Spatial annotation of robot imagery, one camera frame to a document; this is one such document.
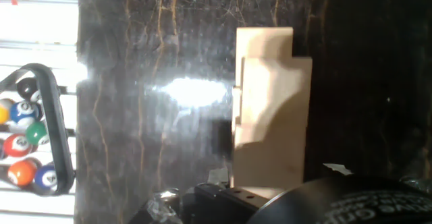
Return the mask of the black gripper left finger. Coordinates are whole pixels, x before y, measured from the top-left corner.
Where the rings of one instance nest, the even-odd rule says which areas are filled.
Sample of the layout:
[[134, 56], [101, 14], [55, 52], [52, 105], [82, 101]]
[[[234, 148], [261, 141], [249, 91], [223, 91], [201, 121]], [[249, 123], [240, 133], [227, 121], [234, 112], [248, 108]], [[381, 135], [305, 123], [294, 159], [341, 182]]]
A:
[[269, 200], [246, 188], [229, 187], [227, 169], [209, 172], [206, 182], [181, 194], [177, 188], [153, 193], [130, 224], [243, 224]]

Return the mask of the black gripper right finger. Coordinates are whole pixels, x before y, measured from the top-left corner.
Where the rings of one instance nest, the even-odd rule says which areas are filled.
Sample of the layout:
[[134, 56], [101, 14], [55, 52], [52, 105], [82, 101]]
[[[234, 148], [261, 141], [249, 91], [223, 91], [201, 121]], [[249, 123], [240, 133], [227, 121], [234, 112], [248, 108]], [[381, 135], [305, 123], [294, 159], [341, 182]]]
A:
[[341, 173], [342, 175], [352, 175], [353, 172], [349, 169], [347, 169], [344, 165], [335, 164], [335, 163], [324, 163], [324, 166], [331, 169], [332, 171], [337, 171]]

